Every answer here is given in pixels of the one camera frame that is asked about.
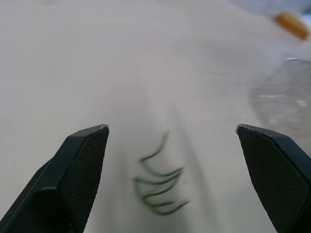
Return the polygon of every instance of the curled green wire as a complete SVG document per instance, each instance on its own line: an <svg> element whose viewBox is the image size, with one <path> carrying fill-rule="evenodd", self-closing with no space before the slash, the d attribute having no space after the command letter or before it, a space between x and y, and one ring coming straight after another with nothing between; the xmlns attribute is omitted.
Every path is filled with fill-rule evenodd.
<svg viewBox="0 0 311 233"><path fill-rule="evenodd" d="M174 170L173 172L162 174L162 173L159 173L159 172L155 171L154 169L152 169L146 163L149 159L152 159L155 156L157 156L158 154L160 154L160 152L163 150L163 148L167 142L167 139L168 139L168 132L166 132L163 135L162 142L160 144L159 149L155 153L153 153L152 155L144 157L140 160L140 163L147 170L147 172L149 172L150 174L152 174L154 176L162 177L162 178L165 177L167 179L162 180L162 181L158 181L158 182L149 181L149 180L142 179L139 177L135 177L133 179L134 190L135 190L135 194L137 195L137 197L139 197L139 199L142 201L142 203L144 205L146 205L152 212L154 212L157 215L162 215L162 216L170 215L170 214L176 212L177 210L179 210L180 208L182 208L184 205L186 205L189 202L189 201L186 201L186 202L176 206L172 210L163 212L163 211L158 210L157 208L174 204L175 201L164 201L164 202L159 202L159 203L153 203L152 201L148 200L151 197L155 197L155 196L158 196L158 195L161 195L161 194L164 194L164 193L170 191L177 184L181 174L183 173L183 167L181 167L181 168ZM164 184L169 183L169 182L172 182L172 184L168 188L166 188L160 192L148 193L148 194L143 195L140 191L140 188L139 188L140 183L147 184L147 185L159 185L160 186L160 185L164 185Z"/></svg>

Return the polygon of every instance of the green wire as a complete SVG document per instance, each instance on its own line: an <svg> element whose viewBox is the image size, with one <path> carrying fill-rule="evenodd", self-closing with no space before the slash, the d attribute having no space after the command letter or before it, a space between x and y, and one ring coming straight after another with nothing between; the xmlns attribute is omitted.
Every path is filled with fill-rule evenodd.
<svg viewBox="0 0 311 233"><path fill-rule="evenodd" d="M171 204L174 204L175 202L174 201L165 201L165 202L159 202L159 203L152 203L151 201L148 201L149 198L151 197L154 197L154 196L158 196L158 195L161 195L161 194L164 194L168 191L170 191L178 182L182 172L183 172L183 167L181 168L178 168L176 170L174 170L173 172L170 172L170 173L165 173L165 174L162 174L162 173L159 173L155 170L153 170L147 163L146 161L148 161L149 159L152 159L154 158L155 156L157 156L164 148L166 142L167 142L167 139L168 139L168 132L166 132L164 135L163 135L163 138L162 138L162 142L160 144L160 147L158 148L158 150L153 153L152 155L149 155L147 157L144 157L142 159L140 159L140 163L142 164L142 166L152 175L154 176L157 176L157 177L169 177L171 176L170 178L166 179L166 180L163 180L163 181L158 181L158 182L153 182L153 181L149 181L149 180L146 180L146 179L142 179L140 177L135 177L133 179L133 183L134 183L134 190L135 190L135 194L137 195L137 197L139 197L139 199L143 202L143 204L145 204L149 210L151 210L152 212L154 212L155 214L157 215L161 215L161 216L166 216L166 215L170 215L174 212L176 212L177 210L179 210L180 208L182 208L184 205L186 205L189 201L186 201L180 205L178 205L177 207L175 207L174 209L170 210L170 211L160 211L158 210L157 208L158 207L163 207L163 206L168 206L168 205L171 205ZM147 185L163 185L163 184L166 184L170 181L173 181L172 184L160 191L160 192L156 192L156 193L149 193L149 194L145 194L145 195L142 195L141 192L140 192L140 188L139 188L139 183L144 183L144 184L147 184Z"/></svg>

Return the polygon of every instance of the textured gripper pad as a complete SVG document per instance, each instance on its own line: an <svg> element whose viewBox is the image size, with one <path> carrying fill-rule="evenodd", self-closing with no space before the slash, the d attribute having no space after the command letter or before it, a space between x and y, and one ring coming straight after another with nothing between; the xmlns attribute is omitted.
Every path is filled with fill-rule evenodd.
<svg viewBox="0 0 311 233"><path fill-rule="evenodd" d="M271 138L243 127L237 133L263 207L278 233L290 232L309 196L308 182Z"/></svg>
<svg viewBox="0 0 311 233"><path fill-rule="evenodd" d="M86 227L99 186L107 130L88 137L61 181L60 192L76 233Z"/></svg>

